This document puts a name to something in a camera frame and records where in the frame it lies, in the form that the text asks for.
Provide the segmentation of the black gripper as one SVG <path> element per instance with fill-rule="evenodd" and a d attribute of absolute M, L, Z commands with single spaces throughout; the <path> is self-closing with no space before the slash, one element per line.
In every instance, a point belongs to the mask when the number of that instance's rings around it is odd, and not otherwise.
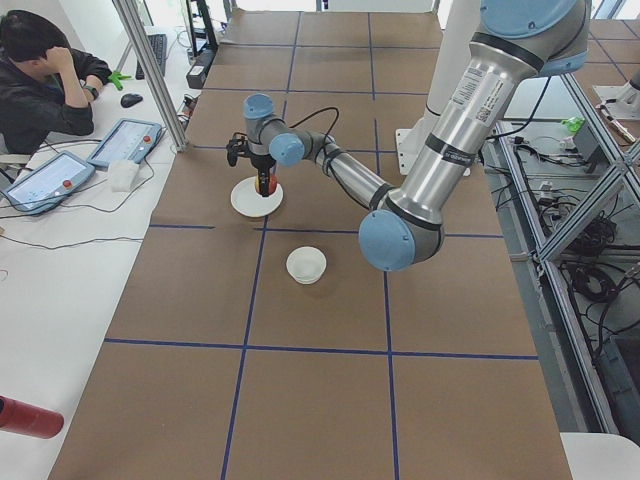
<path fill-rule="evenodd" d="M 274 159 L 269 155 L 251 155 L 251 164 L 259 172 L 257 176 L 257 192 L 262 197 L 268 196 L 268 174 L 274 166 Z"/>

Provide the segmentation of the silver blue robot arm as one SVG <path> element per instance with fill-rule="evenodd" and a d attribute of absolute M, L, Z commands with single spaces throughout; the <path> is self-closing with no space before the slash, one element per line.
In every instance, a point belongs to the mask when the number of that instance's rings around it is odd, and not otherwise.
<path fill-rule="evenodd" d="M 268 166 L 310 160 L 368 209 L 358 240 L 372 266 L 399 271 L 434 256 L 444 240 L 443 205 L 519 84 L 573 72 L 587 57 L 588 1 L 482 1 L 478 13 L 468 65 L 401 186 L 385 182 L 329 135 L 287 126 L 269 96 L 253 94 L 244 101 L 240 153 L 258 170 L 260 194 L 268 193 Z"/>

